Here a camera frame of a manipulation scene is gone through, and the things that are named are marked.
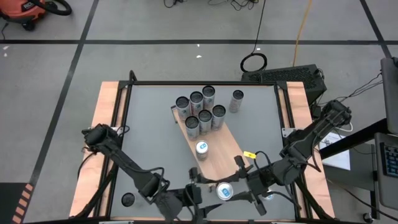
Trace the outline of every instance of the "table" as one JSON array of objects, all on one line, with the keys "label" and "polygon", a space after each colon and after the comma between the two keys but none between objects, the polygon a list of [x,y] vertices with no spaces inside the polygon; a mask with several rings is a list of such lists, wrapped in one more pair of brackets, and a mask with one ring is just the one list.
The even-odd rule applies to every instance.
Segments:
[{"label": "table", "polygon": [[[310,111],[307,104],[307,98],[305,96],[305,91],[302,83],[288,82],[287,91],[285,93],[288,94],[288,99],[290,100],[290,104],[285,102],[287,98],[284,96],[284,92],[280,89],[280,103],[282,107],[283,114],[283,123],[285,127],[289,127],[289,119],[288,112],[289,106],[291,107],[292,119],[294,121],[296,128],[305,128],[308,126],[312,120],[310,116]],[[95,114],[93,118],[92,125],[96,125],[98,123],[110,124],[112,120],[112,114],[115,104],[117,103],[116,94],[118,92],[119,82],[103,82],[99,97],[95,109]],[[119,102],[124,102],[126,97],[126,89],[123,89],[121,92],[121,97]],[[123,110],[123,104],[120,104],[118,117],[115,118],[116,126],[120,126],[121,124],[121,116]],[[323,170],[323,166],[321,163],[320,155],[318,152],[315,153],[316,160],[319,162],[321,170]],[[103,166],[104,157],[101,154],[91,158],[85,166],[81,170],[80,178],[78,180],[75,196],[73,199],[72,207],[70,210],[70,215],[77,214],[89,201],[91,196],[94,194],[96,189],[98,188],[98,183],[100,181],[101,168]],[[323,207],[323,209],[330,216],[334,217],[333,207],[330,200],[330,194],[328,191],[328,186],[326,184],[326,179],[324,173],[318,173],[312,169],[306,169],[305,178],[307,182],[308,190],[315,197],[317,202]],[[307,217],[305,211],[305,204],[303,202],[303,198],[299,189],[297,188],[297,197],[299,203],[303,207],[300,211],[301,217]],[[99,215],[106,214],[106,203],[108,201],[109,196],[109,188],[103,195],[101,210],[99,211]],[[111,217],[113,220],[126,219],[126,217]],[[148,220],[148,218],[138,218],[129,217],[128,219],[132,220]],[[154,218],[151,220],[161,220],[161,218]]]}]

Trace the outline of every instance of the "can lid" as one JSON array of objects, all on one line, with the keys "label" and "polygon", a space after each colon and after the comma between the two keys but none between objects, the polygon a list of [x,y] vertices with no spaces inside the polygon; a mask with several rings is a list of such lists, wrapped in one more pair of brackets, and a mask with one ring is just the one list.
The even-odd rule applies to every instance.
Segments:
[{"label": "can lid", "polygon": [[189,100],[185,96],[180,96],[175,101],[175,105],[179,108],[186,108],[189,105]]},{"label": "can lid", "polygon": [[199,120],[195,116],[189,116],[185,120],[185,125],[187,126],[187,128],[195,128],[199,125]]},{"label": "can lid", "polygon": [[212,86],[205,86],[201,91],[207,97],[213,96],[216,93],[216,90]]},{"label": "can lid", "polygon": [[213,114],[217,117],[222,117],[225,115],[225,107],[223,105],[216,105],[213,107]]},{"label": "can lid", "polygon": [[234,194],[232,185],[226,182],[222,182],[217,186],[217,195],[222,200],[228,200]]},{"label": "can lid", "polygon": [[203,95],[199,91],[194,91],[191,93],[190,99],[194,103],[199,103],[203,99]]},{"label": "can lid", "polygon": [[208,110],[201,110],[198,117],[200,121],[207,122],[211,120],[211,113]]},{"label": "can lid", "polygon": [[205,141],[198,141],[197,146],[196,146],[197,152],[199,154],[204,154],[209,150],[209,147],[207,145],[207,142]]},{"label": "can lid", "polygon": [[232,96],[237,100],[241,100],[243,99],[243,92],[241,90],[235,90]]}]

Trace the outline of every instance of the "black knob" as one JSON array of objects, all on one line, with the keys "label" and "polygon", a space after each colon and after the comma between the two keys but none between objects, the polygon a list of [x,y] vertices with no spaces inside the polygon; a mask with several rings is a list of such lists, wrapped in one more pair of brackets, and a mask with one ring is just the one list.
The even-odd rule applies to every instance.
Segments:
[{"label": "black knob", "polygon": [[125,193],[122,197],[122,205],[130,207],[136,201],[136,197],[132,193]]}]

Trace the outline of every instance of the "gray tabletop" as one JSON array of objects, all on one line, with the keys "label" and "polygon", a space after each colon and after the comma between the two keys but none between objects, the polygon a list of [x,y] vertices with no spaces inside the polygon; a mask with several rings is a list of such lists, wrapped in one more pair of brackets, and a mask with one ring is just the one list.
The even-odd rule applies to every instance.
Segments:
[{"label": "gray tabletop", "polygon": [[[126,125],[130,131],[124,136],[123,151],[143,169],[162,166],[164,177],[170,181],[169,189],[181,189],[189,183],[188,170],[197,162],[178,124],[175,124],[170,107],[179,96],[189,96],[201,91],[203,86],[133,86]],[[228,108],[234,90],[242,90],[244,98],[239,112],[230,113],[225,123],[243,151],[259,150],[268,154],[271,161],[280,159],[282,136],[277,102],[273,86],[214,86],[215,104]],[[262,156],[260,166],[266,165]],[[202,189],[203,203],[199,207],[224,203],[215,192],[210,193],[207,185]],[[248,190],[244,180],[232,183],[234,194]],[[273,185],[272,190],[286,194],[284,187]],[[121,204],[121,197],[127,193],[136,196],[131,207]],[[260,216],[247,201],[228,202],[209,213],[208,219],[216,220],[275,220],[294,219],[294,206],[286,199],[275,195],[271,201],[264,201],[267,214]],[[112,217],[162,217],[157,207],[149,205],[139,194],[133,180],[123,171],[118,172],[114,190]],[[186,208],[178,215],[191,219]]]}]

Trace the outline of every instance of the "keyboard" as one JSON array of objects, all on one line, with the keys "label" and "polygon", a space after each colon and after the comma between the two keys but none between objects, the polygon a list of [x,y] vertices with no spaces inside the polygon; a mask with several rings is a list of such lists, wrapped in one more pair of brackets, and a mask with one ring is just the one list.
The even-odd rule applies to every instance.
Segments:
[{"label": "keyboard", "polygon": [[384,175],[398,177],[398,147],[381,144]]}]

